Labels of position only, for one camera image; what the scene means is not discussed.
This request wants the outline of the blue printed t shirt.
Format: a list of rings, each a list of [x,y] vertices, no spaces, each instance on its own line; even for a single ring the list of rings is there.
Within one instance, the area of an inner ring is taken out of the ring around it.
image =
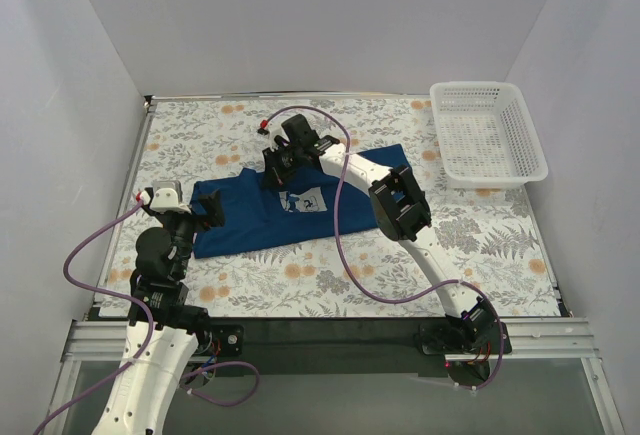
[[[197,259],[331,237],[338,179],[312,168],[301,168],[282,189],[261,187],[263,174],[244,168],[230,178],[194,184],[191,204],[197,211],[201,195],[217,192],[225,216],[222,227],[196,236]]]

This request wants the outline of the white plastic basket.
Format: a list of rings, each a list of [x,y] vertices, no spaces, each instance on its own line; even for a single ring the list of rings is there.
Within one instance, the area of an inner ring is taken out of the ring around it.
[[[448,185],[513,189],[548,176],[521,90],[495,81],[441,82],[430,88]]]

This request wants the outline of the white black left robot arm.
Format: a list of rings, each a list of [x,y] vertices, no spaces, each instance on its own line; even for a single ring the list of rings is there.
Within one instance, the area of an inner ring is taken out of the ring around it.
[[[136,240],[130,278],[134,299],[125,346],[97,434],[159,434],[192,355],[213,341],[206,309],[186,302],[183,280],[195,236],[221,227],[225,216],[219,192],[202,195],[195,206],[182,200],[177,184],[159,183],[139,195],[144,211],[159,226]]]

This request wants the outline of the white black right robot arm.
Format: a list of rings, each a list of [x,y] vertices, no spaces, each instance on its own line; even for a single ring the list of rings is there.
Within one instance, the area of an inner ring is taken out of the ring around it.
[[[337,178],[368,196],[383,235],[398,243],[415,261],[438,296],[452,335],[443,344],[461,352],[481,350],[502,356],[507,334],[489,297],[463,280],[432,227],[430,206],[408,165],[389,167],[352,152],[351,138],[321,137],[302,114],[273,134],[263,120],[258,132],[270,139],[262,152],[263,184],[282,188],[302,167]]]

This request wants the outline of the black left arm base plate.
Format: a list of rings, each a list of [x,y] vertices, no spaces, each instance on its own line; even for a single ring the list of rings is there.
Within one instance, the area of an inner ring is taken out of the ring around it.
[[[236,357],[242,354],[244,327],[237,324],[213,324],[198,335],[197,356]]]

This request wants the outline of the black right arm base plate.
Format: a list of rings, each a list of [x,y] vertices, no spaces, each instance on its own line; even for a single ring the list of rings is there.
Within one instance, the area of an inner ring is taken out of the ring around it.
[[[492,354],[498,354],[500,346],[504,354],[510,354],[507,326],[504,323],[501,326],[499,329],[496,322],[491,322],[483,328],[469,328],[453,319],[433,318],[419,325],[416,341],[435,354],[471,354],[487,347]]]

